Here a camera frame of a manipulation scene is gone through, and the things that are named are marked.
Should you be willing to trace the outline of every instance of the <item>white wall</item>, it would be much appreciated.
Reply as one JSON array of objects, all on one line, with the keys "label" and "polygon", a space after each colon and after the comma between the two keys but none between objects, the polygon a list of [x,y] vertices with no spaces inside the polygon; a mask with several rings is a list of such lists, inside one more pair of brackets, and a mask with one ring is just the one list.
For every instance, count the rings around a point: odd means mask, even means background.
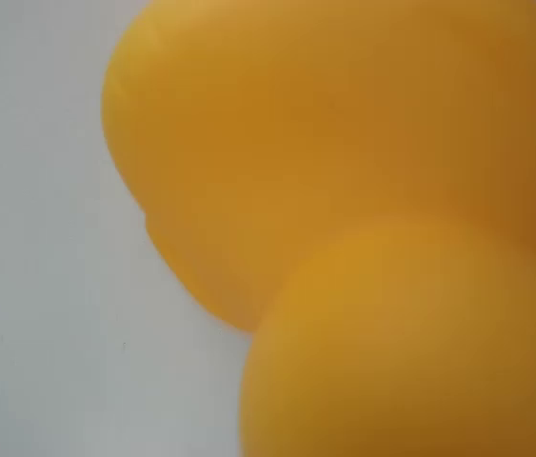
[{"label": "white wall", "polygon": [[142,0],[0,0],[0,457],[233,457],[248,340],[152,248],[105,149]]}]

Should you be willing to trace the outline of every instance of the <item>yellow plastic toy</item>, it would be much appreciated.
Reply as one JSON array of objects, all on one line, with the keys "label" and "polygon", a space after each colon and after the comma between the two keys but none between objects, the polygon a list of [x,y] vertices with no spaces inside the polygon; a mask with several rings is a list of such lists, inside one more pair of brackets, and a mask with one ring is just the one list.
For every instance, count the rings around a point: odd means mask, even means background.
[{"label": "yellow plastic toy", "polygon": [[245,457],[536,457],[535,1],[154,1],[103,121]]}]

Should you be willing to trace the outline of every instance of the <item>rubber duck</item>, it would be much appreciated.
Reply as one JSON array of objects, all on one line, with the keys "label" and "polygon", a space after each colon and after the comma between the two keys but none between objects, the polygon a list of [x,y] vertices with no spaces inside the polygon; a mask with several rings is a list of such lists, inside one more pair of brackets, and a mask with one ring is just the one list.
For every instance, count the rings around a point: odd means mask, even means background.
[{"label": "rubber duck", "polygon": [[154,0],[102,119],[245,457],[536,457],[536,1]]}]

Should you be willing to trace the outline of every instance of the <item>white background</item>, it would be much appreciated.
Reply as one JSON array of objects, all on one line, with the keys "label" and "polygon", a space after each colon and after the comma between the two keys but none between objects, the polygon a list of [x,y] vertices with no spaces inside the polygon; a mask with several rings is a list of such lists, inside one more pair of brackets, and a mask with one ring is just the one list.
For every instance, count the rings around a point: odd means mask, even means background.
[{"label": "white background", "polygon": [[237,455],[248,338],[172,277],[102,137],[144,3],[0,0],[0,457]]}]

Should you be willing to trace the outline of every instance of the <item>yellow rubber duck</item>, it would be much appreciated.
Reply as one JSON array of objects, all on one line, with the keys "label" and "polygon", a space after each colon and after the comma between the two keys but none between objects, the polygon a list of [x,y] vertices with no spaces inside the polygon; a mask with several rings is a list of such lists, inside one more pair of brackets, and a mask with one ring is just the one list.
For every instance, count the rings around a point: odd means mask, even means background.
[{"label": "yellow rubber duck", "polygon": [[155,0],[102,113],[245,457],[536,457],[536,1]]}]

